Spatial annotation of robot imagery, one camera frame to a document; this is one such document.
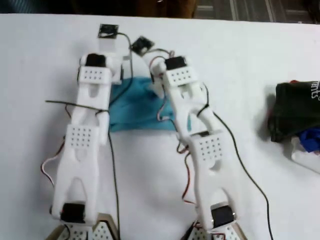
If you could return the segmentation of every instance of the white wire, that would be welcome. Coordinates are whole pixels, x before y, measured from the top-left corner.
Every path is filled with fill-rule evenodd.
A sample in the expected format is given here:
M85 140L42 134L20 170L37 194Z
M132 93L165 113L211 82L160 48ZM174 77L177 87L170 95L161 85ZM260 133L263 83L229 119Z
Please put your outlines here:
M47 158L47 159L44 160L44 162L41 164L41 172L42 172L42 174L44 174L44 175L49 179L49 181L50 181L50 183L52 184L53 187L55 187L54 180L53 180L52 177L49 175L49 173L46 172L45 166L46 166L47 163L49 163L49 162L51 162L51 161L54 161L54 160L56 160L56 159L58 158L59 153L61 152L64 143L65 143L65 141L62 142L61 147L60 147L60 149L58 150L58 152L55 154L55 156L50 157L50 158Z
M49 179L50 183L52 184L53 187L55 187L55 183L52 179L52 177L46 172L45 170L45 165L48 163L48 162L51 162L51 161L54 161L58 158L58 155L55 155L54 157L50 157L50 158L47 158L42 164L41 164L41 172Z

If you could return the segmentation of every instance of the white plastic frame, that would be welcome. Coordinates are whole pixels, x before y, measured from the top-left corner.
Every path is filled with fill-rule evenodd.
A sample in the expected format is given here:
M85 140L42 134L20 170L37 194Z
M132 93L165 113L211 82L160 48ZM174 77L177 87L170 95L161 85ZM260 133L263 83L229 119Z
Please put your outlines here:
M84 221L87 226L93 226L98 216L98 153L100 145L107 143L109 113L106 111L109 109L111 85L121 82L121 61L117 57L104 56L106 67L85 66L87 55L80 60L76 104L97 110L76 106L72 112L57 169L51 212L54 218L60 219L70 187L74 180L80 180L85 196Z
M215 193L222 190L227 198L227 204L235 212L237 219L239 209L238 192L230 166L225 159L223 132L219 129L217 119L210 107L204 109L198 116L209 132L208 136L191 135L187 128L190 114L197 114L207 103L206 90L198 81L198 77L190 66L190 61L186 59L187 66L167 70L164 61L157 64L152 72L164 86L165 95L169 97L175 116L175 126L177 128L180 141L189 146L192 156L195 182L194 192L196 199L196 211L202 227L213 233L217 229L224 228L235 221L214 228L214 220L211 214L211 207L219 202L214 202Z

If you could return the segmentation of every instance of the black wire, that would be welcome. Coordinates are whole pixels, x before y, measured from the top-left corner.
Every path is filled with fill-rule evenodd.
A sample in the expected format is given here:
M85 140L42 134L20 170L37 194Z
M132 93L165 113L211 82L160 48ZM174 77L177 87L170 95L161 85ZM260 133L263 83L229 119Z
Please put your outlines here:
M99 114L99 113L103 113L103 112L107 112L109 113L109 110L107 109L100 109L100 108L95 108L93 106L85 106L85 105L81 105L81 104L76 104L73 102L67 102L67 101L53 101L53 100L45 100L46 103L54 103L54 104L65 104L65 110L67 111L68 115L70 116L70 113L67 110L67 106L71 105L71 106L75 106L75 107L80 107L80 108L85 108L85 109L91 109L91 110L96 110L98 112L95 113L95 115Z
M231 135L232 141L233 141L233 145L235 148L235 153L236 156L239 159L239 162L243 168L243 170L245 171L246 175L249 177L249 179L253 182L253 184L259 189L260 193L264 196L264 199L266 201L266 217L267 217L267 221L268 221L268 229L269 229L269 234L270 234L270 238L271 240L274 240L274 237L272 235L272 231L271 231L271 224L270 224L270 208L269 208L269 200L267 198L267 195L264 193L264 191L260 188L260 186L256 183L256 181L253 179L253 177L249 174L248 170L246 169L244 163L241 160L239 151L238 151L238 147L237 147L237 143L236 143L236 139L234 134L232 133L232 131L230 130L230 128L228 127L228 125L214 112L212 111L214 116L224 125L224 127L228 130L228 132Z
M114 97L111 101L109 106L111 107L112 104L114 104L115 101L117 101L123 94L126 93L126 91L128 91L128 89L130 88L130 86L132 85L133 79L134 79L134 67L133 67L133 61L132 61L132 48L131 48L131 41L130 38L128 37L127 34L122 33L122 32L118 32L118 35L122 35L125 36L128 44L129 44L129 56L130 56L130 72L131 72L131 78L130 81L128 83L128 85L125 87L125 89L123 89L122 92L120 92L116 97Z
M119 209L119 194L117 187L117 176L116 176L116 163L115 163L115 153L114 147L111 141L110 132L108 131L108 138L110 142L111 156L112 156L112 167L113 167L113 180L114 180L114 189L115 189L115 200L116 200L116 217L118 222L118 240L120 240L120 209Z
M200 114L209 107L209 91L208 88L205 84L203 84L206 90L206 104L203 106L203 108L200 109L200 111L197 113L196 117L198 118L200 116Z
M66 227L66 229L68 230L68 236L64 239L64 240L68 240L71 236L71 232L70 232L70 228L68 227L67 224L64 224L64 226Z
M64 109L65 109L66 113L68 114L69 118L71 118L71 114L68 111L67 107L68 107L68 104L65 105Z
M206 89L206 104L203 106L203 108L198 112L198 114L196 115L197 117L201 114L201 112L203 110L205 110L206 108L209 107L209 91L208 88L205 84L203 84L205 89ZM253 184L256 186L257 189L259 189L260 193L263 195L265 201L266 201L266 217L267 217L267 222L268 222L268 229L269 229L269 234L270 234L270 238L271 240L274 240L274 237L272 235L272 231L271 231L271 224L270 224L270 207L269 207L269 200L267 195L265 194L265 192L261 189L261 187L256 183L256 181L253 179L253 177L249 174L248 170L246 169L244 163L242 162L242 159L240 157L239 151L238 151L238 147L237 147L237 143L236 143L236 139L234 134L232 133L232 131L230 130L230 128L228 127L228 125L214 112L213 115L223 124L223 126L228 130L228 132L231 135L232 141L233 141L233 145L234 145L234 149L235 149L235 153L236 156L239 159L239 162L244 170L244 172L246 173L246 175L249 177L249 179L253 182Z

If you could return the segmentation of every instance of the blue fabric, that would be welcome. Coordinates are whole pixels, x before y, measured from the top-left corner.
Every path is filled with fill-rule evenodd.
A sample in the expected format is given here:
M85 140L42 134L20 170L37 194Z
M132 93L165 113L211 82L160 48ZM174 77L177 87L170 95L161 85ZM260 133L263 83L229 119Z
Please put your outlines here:
M308 152L320 150L320 127L312 127L298 134L301 145Z
M129 79L125 79L121 85L112 86L111 101L126 88L129 82ZM157 121L157 112L163 104L163 99L149 89L150 83L151 78L135 77L130 88L110 106L109 129L111 132L132 129L175 131L171 121ZM161 116L169 116L174 120L169 100Z

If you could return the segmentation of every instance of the floor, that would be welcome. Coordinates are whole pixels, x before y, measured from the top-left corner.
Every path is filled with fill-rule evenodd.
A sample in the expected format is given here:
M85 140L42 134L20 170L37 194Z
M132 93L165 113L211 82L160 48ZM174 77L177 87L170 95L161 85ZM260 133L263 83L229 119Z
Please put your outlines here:
M303 0L198 0L195 18L313 23Z

